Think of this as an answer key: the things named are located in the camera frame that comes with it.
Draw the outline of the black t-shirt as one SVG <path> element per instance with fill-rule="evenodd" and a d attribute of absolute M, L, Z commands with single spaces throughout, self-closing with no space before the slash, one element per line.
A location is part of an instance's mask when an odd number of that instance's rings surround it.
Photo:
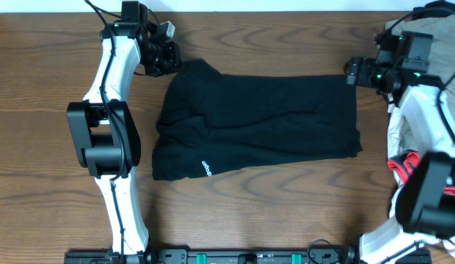
<path fill-rule="evenodd" d="M 362 149 L 356 89 L 344 76 L 235 76 L 201 59 L 170 83 L 156 130 L 155 180 L 353 158 Z"/>

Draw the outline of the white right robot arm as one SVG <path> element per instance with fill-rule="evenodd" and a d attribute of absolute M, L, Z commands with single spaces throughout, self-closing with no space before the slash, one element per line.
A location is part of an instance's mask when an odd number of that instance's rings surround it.
<path fill-rule="evenodd" d="M 455 257 L 455 122 L 438 76 L 375 59 L 354 57 L 345 66 L 347 82 L 392 96 L 408 122 L 420 163 L 393 200 L 393 215 L 359 240 L 363 263 L 397 263 L 423 245 L 443 243 Z"/>

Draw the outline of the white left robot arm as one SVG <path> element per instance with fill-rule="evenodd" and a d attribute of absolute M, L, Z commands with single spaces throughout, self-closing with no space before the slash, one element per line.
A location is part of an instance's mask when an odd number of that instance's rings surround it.
<path fill-rule="evenodd" d="M 79 164 L 94 177 L 112 228 L 106 261 L 143 263 L 149 231 L 142 219 L 136 172 L 141 141 L 128 107 L 134 71 L 148 76 L 174 73 L 180 51 L 175 26 L 163 22 L 149 31 L 144 23 L 115 21 L 101 32 L 102 57 L 90 90 L 68 105 L 67 119 Z"/>

